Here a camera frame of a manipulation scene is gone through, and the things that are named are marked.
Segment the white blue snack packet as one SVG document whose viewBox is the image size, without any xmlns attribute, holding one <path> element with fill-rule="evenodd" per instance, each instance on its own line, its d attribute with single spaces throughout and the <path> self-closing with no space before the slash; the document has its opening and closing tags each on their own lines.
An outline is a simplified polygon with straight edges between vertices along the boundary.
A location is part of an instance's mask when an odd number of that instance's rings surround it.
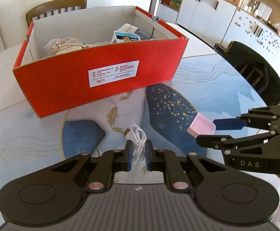
<svg viewBox="0 0 280 231">
<path fill-rule="evenodd" d="M 134 42 L 134 41 L 140 41 L 140 40 L 141 40 L 141 38 L 137 34 L 114 31 L 113 37 L 111 39 L 111 44 L 124 43 L 124 42 Z"/>
</svg>

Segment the brown wooden chair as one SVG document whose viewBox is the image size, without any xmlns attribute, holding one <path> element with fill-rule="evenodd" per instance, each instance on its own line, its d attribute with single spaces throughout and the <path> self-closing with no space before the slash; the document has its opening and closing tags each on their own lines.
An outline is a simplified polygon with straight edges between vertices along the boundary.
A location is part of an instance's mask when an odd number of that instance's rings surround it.
<svg viewBox="0 0 280 231">
<path fill-rule="evenodd" d="M 33 22 L 33 18 L 40 19 L 41 15 L 47 17 L 48 13 L 50 16 L 55 15 L 54 12 L 57 10 L 59 14 L 62 12 L 68 12 L 68 9 L 71 8 L 72 11 L 75 11 L 76 8 L 86 9 L 87 8 L 87 0 L 53 0 L 50 2 L 46 2 L 29 10 L 25 17 L 27 21 L 27 26 Z"/>
</svg>

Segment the red white cardboard box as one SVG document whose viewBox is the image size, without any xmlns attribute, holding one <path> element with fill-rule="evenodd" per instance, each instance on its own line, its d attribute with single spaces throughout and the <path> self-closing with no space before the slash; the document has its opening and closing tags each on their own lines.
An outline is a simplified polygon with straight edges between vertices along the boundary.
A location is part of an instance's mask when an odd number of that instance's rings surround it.
<svg viewBox="0 0 280 231">
<path fill-rule="evenodd" d="M 125 23 L 151 40 L 111 44 Z M 76 38 L 93 48 L 49 56 L 55 38 Z M 136 6 L 94 7 L 34 21 L 13 74 L 32 109 L 43 118 L 109 96 L 171 80 L 188 38 Z"/>
</svg>

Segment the pink ribbed box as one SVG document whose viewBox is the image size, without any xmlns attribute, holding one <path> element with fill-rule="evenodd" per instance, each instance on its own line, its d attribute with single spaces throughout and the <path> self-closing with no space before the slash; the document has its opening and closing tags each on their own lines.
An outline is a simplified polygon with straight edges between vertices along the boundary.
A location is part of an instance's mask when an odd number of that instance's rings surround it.
<svg viewBox="0 0 280 231">
<path fill-rule="evenodd" d="M 197 113 L 194 120 L 186 130 L 189 135 L 196 138 L 199 135 L 213 135 L 216 125 L 203 114 Z"/>
</svg>

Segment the clear bag of bread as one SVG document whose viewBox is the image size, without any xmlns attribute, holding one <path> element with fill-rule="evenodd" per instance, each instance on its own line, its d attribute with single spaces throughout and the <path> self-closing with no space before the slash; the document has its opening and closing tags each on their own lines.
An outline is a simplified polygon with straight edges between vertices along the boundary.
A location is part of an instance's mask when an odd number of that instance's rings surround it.
<svg viewBox="0 0 280 231">
<path fill-rule="evenodd" d="M 55 56 L 93 47 L 92 44 L 82 43 L 76 38 L 65 37 L 52 39 L 43 48 L 49 56 Z"/>
</svg>

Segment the white tall cabinet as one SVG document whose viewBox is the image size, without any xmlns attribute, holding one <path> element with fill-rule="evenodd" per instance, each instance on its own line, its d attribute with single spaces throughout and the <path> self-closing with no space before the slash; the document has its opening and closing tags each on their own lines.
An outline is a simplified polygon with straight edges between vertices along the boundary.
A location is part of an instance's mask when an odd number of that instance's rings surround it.
<svg viewBox="0 0 280 231">
<path fill-rule="evenodd" d="M 235 10 L 225 0 L 182 0 L 176 24 L 214 46 L 221 43 Z"/>
</svg>

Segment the white refrigerator with magnets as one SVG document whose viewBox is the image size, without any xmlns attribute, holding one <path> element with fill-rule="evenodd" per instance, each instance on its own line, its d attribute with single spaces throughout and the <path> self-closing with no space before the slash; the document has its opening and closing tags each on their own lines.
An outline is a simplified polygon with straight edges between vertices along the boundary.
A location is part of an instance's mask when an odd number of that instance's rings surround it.
<svg viewBox="0 0 280 231">
<path fill-rule="evenodd" d="M 227 47 L 232 41 L 240 42 L 280 69 L 280 37 L 264 23 L 244 10 L 237 10 L 221 41 Z"/>
</svg>

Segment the black chair with jacket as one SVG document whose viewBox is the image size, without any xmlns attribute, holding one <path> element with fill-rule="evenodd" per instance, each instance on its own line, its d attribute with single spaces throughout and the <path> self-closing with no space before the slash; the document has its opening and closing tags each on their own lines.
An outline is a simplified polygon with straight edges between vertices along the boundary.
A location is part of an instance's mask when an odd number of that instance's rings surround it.
<svg viewBox="0 0 280 231">
<path fill-rule="evenodd" d="M 280 77 L 260 54 L 237 41 L 226 48 L 217 43 L 214 50 L 247 80 L 266 105 L 280 104 Z"/>
</svg>

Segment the white grey tissue pack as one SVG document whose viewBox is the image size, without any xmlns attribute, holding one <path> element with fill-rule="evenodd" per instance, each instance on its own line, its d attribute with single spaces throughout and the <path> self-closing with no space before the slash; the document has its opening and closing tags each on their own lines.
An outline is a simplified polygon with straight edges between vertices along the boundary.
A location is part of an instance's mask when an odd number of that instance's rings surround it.
<svg viewBox="0 0 280 231">
<path fill-rule="evenodd" d="M 143 30 L 135 27 L 132 24 L 128 24 L 128 23 L 125 23 L 123 26 L 121 26 L 119 31 L 130 33 L 130 34 L 137 34 L 141 38 L 141 40 L 151 40 L 152 39 Z"/>
</svg>

